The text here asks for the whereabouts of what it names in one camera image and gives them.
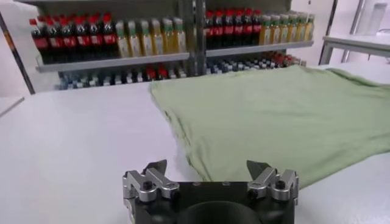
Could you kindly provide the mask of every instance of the dark soda bottle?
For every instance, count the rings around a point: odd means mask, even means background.
[[[214,19],[214,48],[222,47],[222,36],[224,34],[224,27],[222,25],[222,12],[216,11]]]
[[[42,56],[42,62],[44,64],[48,64],[51,62],[51,55],[50,55],[51,53],[50,53],[49,41],[46,38],[46,32],[44,32],[44,29],[39,28],[37,26],[37,20],[30,19],[29,22],[30,25],[32,26],[31,37],[39,53]]]
[[[75,30],[72,25],[68,24],[65,18],[61,19],[61,34],[63,37],[63,44],[66,48],[66,59],[67,61],[79,61],[80,55],[77,50],[77,40]]]
[[[52,19],[46,21],[48,25],[48,38],[51,46],[53,62],[63,63],[66,62],[65,46],[63,44],[63,38],[61,30],[54,24]]]
[[[103,23],[105,53],[109,58],[119,57],[116,30],[114,24],[112,23],[111,15],[104,15]]]
[[[206,49],[213,48],[213,38],[214,38],[214,21],[213,21],[213,12],[207,11],[206,13]]]
[[[235,46],[242,45],[243,39],[243,11],[237,10],[236,16],[234,17],[234,34],[233,34],[233,42]]]
[[[252,9],[247,9],[244,15],[243,45],[252,44]]]
[[[82,17],[76,18],[76,37],[82,58],[84,60],[93,59],[93,51],[91,46],[91,38],[88,31],[88,25],[84,23]]]
[[[252,45],[259,45],[260,31],[261,31],[261,11],[255,10],[252,17],[253,32],[252,32]]]
[[[224,36],[223,36],[223,46],[230,47],[233,46],[233,10],[227,10],[225,19],[224,19]]]
[[[92,16],[90,18],[90,37],[91,37],[91,45],[94,52],[94,58],[100,59],[104,58],[105,54],[103,51],[103,35],[101,27],[98,25],[97,22],[98,18],[95,16]]]

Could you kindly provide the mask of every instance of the metal shelf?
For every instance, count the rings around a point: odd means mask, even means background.
[[[273,45],[259,45],[248,47],[234,47],[217,50],[207,50],[206,57],[218,57],[226,55],[238,55],[238,54],[251,54],[264,51],[277,51],[290,48],[310,47],[313,45],[313,41],[285,43],[285,44],[273,44]]]
[[[180,61],[187,60],[190,57],[190,53],[178,53],[178,54],[166,54],[166,55],[153,55],[147,57],[132,57],[132,58],[119,58],[119,59],[107,59],[96,61],[81,61],[72,63],[61,64],[49,64],[37,66],[38,72],[60,72],[60,71],[73,71],[93,68],[109,68],[127,65],[142,65],[150,63],[159,63],[167,61]]]

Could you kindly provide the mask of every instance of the light green cloth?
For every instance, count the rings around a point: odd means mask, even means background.
[[[151,93],[205,181],[250,180],[249,159],[295,170],[305,187],[390,149],[390,86],[340,70],[209,75]]]

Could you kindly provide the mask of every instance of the bottle row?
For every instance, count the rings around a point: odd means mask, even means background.
[[[167,69],[164,65],[148,65],[133,69],[108,69],[96,71],[61,72],[58,89],[79,89],[95,86],[122,85],[153,80],[181,79],[187,77],[182,66]]]
[[[207,11],[206,48],[311,41],[314,15],[300,12],[262,15],[261,10]]]
[[[125,23],[113,21],[110,13],[96,13],[39,16],[37,20],[29,20],[31,36],[44,64],[187,51],[180,18]]]

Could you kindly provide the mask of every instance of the table surface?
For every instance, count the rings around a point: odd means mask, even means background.
[[[323,37],[324,41],[339,44],[351,44],[361,47],[369,47],[390,51],[390,37],[387,35],[364,36],[364,35],[329,35]]]
[[[199,180],[148,83],[27,97],[0,119],[0,142],[0,223],[130,223],[121,175],[160,159],[170,179]],[[389,159],[372,156],[301,190],[296,223],[390,222]]]
[[[23,97],[0,97],[0,117],[23,101]]]

